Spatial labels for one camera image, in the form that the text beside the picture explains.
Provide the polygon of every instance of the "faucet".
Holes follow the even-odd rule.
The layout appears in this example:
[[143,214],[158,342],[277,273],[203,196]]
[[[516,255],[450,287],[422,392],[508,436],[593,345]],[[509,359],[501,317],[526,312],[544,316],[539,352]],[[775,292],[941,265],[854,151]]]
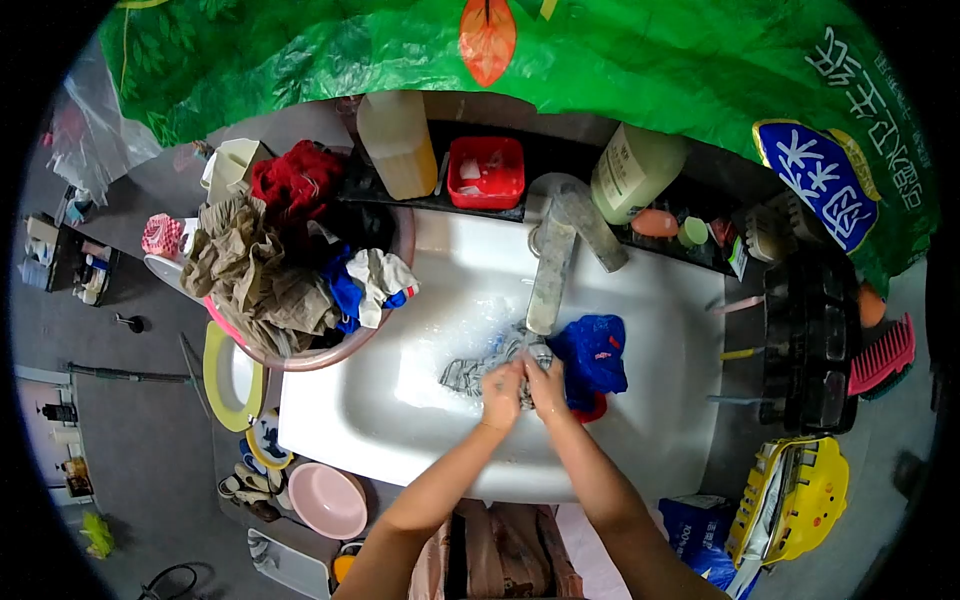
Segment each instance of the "faucet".
[[527,307],[527,329],[550,335],[560,312],[566,272],[579,233],[607,273],[627,263],[627,253],[590,199],[590,188],[565,173],[547,173],[530,184],[550,202],[540,223],[530,232],[530,250],[540,259]]

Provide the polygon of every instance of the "toilet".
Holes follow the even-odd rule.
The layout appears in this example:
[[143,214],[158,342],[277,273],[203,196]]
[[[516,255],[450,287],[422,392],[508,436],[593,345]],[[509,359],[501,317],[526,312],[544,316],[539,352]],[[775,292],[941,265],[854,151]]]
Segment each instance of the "toilet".
[[183,265],[186,262],[184,255],[190,252],[193,247],[193,234],[197,230],[199,219],[183,219],[183,236],[180,239],[181,251],[176,260],[164,258],[156,254],[145,254],[143,263],[147,265],[151,273],[159,277],[161,281],[174,288],[184,296],[187,296],[197,304],[203,305],[204,300],[195,298],[186,293],[186,290],[180,285],[180,274],[183,273]]

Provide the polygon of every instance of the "pink comb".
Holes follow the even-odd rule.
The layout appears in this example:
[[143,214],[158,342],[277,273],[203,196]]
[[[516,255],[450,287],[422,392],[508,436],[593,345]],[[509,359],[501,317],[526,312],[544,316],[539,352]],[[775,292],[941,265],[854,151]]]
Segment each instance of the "pink comb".
[[853,359],[847,396],[872,390],[890,373],[903,371],[904,367],[913,362],[916,350],[913,322],[910,321],[909,313],[903,313],[903,318],[897,321],[893,328]]

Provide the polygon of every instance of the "sink basin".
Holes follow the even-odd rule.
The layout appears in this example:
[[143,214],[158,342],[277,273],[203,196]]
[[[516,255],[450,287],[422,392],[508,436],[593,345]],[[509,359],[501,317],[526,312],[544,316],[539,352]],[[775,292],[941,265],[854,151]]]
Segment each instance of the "sink basin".
[[[491,353],[497,334],[521,322],[537,270],[529,225],[415,211],[414,273],[420,293],[347,360],[284,374],[279,442],[314,460],[407,485],[479,421],[480,398],[441,386],[454,358]],[[723,319],[705,308],[723,296],[723,276],[628,249],[607,274],[578,247],[558,330],[588,313],[619,315],[627,330],[629,389],[587,425],[644,498],[694,493],[707,463],[720,389]],[[575,496],[546,429],[524,412],[468,492],[511,502]]]

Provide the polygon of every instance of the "blue label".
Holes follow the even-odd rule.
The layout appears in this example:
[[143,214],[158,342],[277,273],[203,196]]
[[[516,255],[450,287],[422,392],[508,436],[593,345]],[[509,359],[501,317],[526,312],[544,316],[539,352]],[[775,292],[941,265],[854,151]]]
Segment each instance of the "blue label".
[[844,149],[795,122],[755,126],[764,162],[823,221],[844,252],[857,249],[876,223],[877,202],[860,184]]

